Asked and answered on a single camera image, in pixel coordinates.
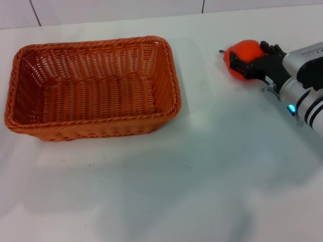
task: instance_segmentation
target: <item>white table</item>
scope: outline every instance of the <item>white table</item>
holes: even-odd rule
[[[323,40],[323,5],[0,31],[0,113],[27,44],[158,35],[181,83],[178,117],[150,135],[45,143],[0,123],[5,242],[322,242],[323,140],[261,81],[228,74],[243,39],[291,51]]]

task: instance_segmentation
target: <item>orange wicker basket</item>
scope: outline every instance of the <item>orange wicker basket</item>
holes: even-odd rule
[[[118,137],[150,133],[180,108],[164,39],[50,43],[15,55],[5,123],[44,141]]]

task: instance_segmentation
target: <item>white wall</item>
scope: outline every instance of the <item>white wall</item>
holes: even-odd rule
[[[42,25],[201,13],[203,0],[33,0]]]
[[[204,13],[322,3],[323,0],[205,0]]]
[[[29,0],[0,0],[0,29],[38,26]]]

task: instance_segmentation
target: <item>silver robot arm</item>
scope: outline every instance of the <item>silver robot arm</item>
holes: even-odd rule
[[[301,123],[323,136],[323,42],[287,54],[282,61],[291,78],[283,84],[279,98]]]
[[[231,51],[230,68],[245,79],[263,80],[299,125],[306,123],[323,136],[323,42],[289,54],[265,41],[260,47],[266,55],[249,63]]]

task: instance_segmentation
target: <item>basket rim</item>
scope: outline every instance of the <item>basket rim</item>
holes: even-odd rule
[[[48,123],[34,123],[34,124],[21,124],[13,120],[14,116],[14,107],[16,103],[16,94],[18,92],[18,80],[20,74],[20,63],[23,59],[24,53],[27,50],[31,50],[34,47],[41,48],[46,47],[48,45],[52,45],[53,49],[55,47],[62,47],[66,44],[98,44],[102,46],[104,43],[109,42],[116,42],[120,41],[122,43],[129,43],[129,42],[138,42],[138,40],[149,40],[149,41],[159,41],[166,45],[165,51],[167,52],[169,65],[170,65],[170,72],[174,84],[174,89],[172,91],[172,98],[173,98],[173,107],[170,108],[166,112],[157,112],[153,114],[141,114],[135,116],[115,116],[115,117],[108,117],[108,118],[97,118],[97,119],[85,119],[85,120],[70,120],[70,121],[62,121],[62,122],[48,122]],[[5,124],[9,129],[20,129],[27,130],[27,129],[37,129],[37,128],[53,128],[53,127],[67,127],[72,125],[90,125],[90,124],[101,124],[101,123],[110,123],[115,124],[117,122],[124,122],[128,121],[131,122],[133,120],[141,120],[142,122],[148,121],[150,119],[165,119],[169,116],[176,116],[181,107],[181,96],[179,90],[179,83],[176,75],[176,68],[173,59],[172,49],[169,43],[161,37],[158,36],[144,36],[144,37],[131,37],[131,38],[119,38],[119,39],[111,39],[111,40],[96,40],[96,41],[81,41],[81,42],[62,42],[62,43],[45,43],[45,44],[32,44],[26,45],[22,47],[15,55],[13,60],[13,68],[10,75],[10,83],[9,83],[9,90],[8,90],[8,97],[6,103],[6,110],[5,110]]]

